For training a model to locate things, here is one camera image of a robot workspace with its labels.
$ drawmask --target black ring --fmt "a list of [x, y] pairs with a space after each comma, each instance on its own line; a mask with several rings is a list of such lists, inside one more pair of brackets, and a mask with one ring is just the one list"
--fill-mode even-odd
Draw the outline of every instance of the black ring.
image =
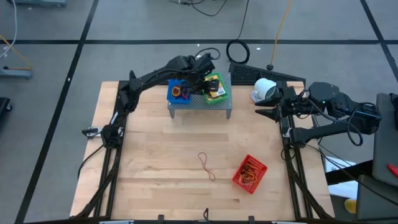
[[[233, 60], [233, 59], [231, 58], [231, 56], [229, 55], [229, 47], [231, 46], [231, 44], [234, 44], [234, 43], [238, 43], [238, 44], [242, 45], [242, 47], [246, 50], [246, 59], [244, 59], [242, 62], [237, 62], [237, 61]], [[250, 59], [250, 49], [249, 49], [248, 45], [247, 45], [246, 43], [244, 43], [243, 41], [240, 41], [240, 40], [230, 40], [230, 41], [228, 42], [228, 44], [226, 45], [226, 56], [228, 57], [228, 59], [229, 59], [230, 62], [240, 63], [240, 64], [245, 65], [245, 64], [249, 61], [249, 59]]]

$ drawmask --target red plastic basket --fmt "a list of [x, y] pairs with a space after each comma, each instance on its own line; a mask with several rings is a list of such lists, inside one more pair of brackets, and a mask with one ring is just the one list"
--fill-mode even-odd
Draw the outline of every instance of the red plastic basket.
[[[260, 170], [256, 174], [257, 181], [255, 181], [254, 183], [250, 183], [250, 184], [240, 183], [240, 181], [239, 181], [239, 178], [241, 176], [241, 174], [240, 174], [241, 169], [242, 169], [243, 165], [245, 165], [247, 163], [249, 163], [250, 165], [252, 165]], [[254, 191], [256, 190], [257, 186], [260, 184], [262, 177], [267, 172], [267, 169], [268, 169], [268, 167], [266, 165], [264, 165], [263, 163], [261, 163], [260, 161], [255, 159], [254, 157], [247, 155], [244, 158], [244, 160], [242, 161], [239, 169], [236, 171], [234, 177], [232, 178], [232, 181], [235, 184], [238, 184], [239, 186], [241, 186], [245, 191], [249, 192], [250, 194], [253, 194]]]

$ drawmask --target gray floor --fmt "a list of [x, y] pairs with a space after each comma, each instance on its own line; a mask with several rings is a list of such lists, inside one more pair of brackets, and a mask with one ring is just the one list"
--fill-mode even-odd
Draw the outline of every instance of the gray floor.
[[[19, 6], [19, 39], [78, 40], [93, 0], [69, 0], [65, 9]], [[398, 39], [397, 1], [368, 0], [385, 39]], [[215, 11], [220, 2], [198, 6]], [[243, 39], [273, 39], [285, 1], [251, 0]], [[168, 0], [100, 0], [88, 39], [233, 39], [239, 34], [245, 1], [229, 0], [216, 17]], [[12, 7], [0, 1], [0, 34], [12, 39]], [[282, 39], [375, 40], [359, 1], [294, 1]], [[0, 132], [0, 217], [13, 223], [42, 147], [76, 45], [17, 45], [34, 64], [31, 80], [0, 79], [0, 96], [10, 97], [14, 111]], [[77, 168], [86, 139], [80, 131], [91, 124], [102, 81], [125, 80], [133, 69], [144, 75], [176, 55], [217, 47], [217, 70], [228, 71], [225, 45], [85, 45], [53, 137], [42, 175], [25, 222], [69, 216], [76, 188]], [[248, 65], [265, 68], [273, 45], [251, 44]], [[389, 45], [398, 57], [398, 45]], [[242, 58], [243, 50], [231, 49]], [[13, 53], [0, 66], [21, 66]], [[355, 101], [375, 102], [379, 92], [398, 90], [398, 82], [380, 45], [278, 45], [275, 71], [340, 87]], [[319, 119], [321, 124], [327, 121]], [[323, 145], [339, 156], [362, 162], [372, 158], [373, 137], [354, 147], [345, 134], [325, 138]]]

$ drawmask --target wooden tabletop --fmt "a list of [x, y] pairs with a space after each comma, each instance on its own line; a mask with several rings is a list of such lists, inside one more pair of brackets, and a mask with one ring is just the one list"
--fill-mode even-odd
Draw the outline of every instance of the wooden tabletop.
[[[296, 92], [303, 90], [301, 82], [288, 84]], [[102, 83], [93, 126], [109, 123], [117, 87], [118, 82]], [[280, 158], [279, 125], [254, 112], [252, 88], [233, 86], [230, 120], [225, 111], [193, 110], [177, 110], [172, 119], [167, 87], [144, 91], [127, 119], [112, 219], [156, 220], [163, 214], [166, 220], [201, 220], [209, 208], [211, 220], [247, 220], [250, 215], [256, 220], [294, 220], [286, 164]], [[310, 117], [295, 123], [312, 127]], [[100, 138], [89, 140], [85, 157], [101, 144]], [[317, 147], [314, 140], [309, 144]], [[207, 154], [206, 167], [216, 175], [214, 182], [202, 169], [199, 152]], [[334, 216], [319, 152], [310, 147], [301, 152], [308, 189]], [[231, 181], [247, 154], [268, 167], [253, 195]], [[98, 188], [103, 159], [104, 150], [82, 168], [71, 215], [80, 212]], [[304, 217], [299, 190], [298, 197]]]

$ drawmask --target gray stool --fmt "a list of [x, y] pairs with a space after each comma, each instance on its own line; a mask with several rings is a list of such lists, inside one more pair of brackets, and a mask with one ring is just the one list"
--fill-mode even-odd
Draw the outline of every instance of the gray stool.
[[225, 110], [226, 119], [229, 119], [232, 112], [232, 89], [231, 89], [231, 75], [229, 73], [221, 73], [224, 80], [224, 85], [228, 90], [228, 99], [221, 102], [209, 105], [203, 95], [192, 95], [192, 100], [189, 104], [173, 104], [169, 103], [170, 116], [174, 118], [175, 110]]

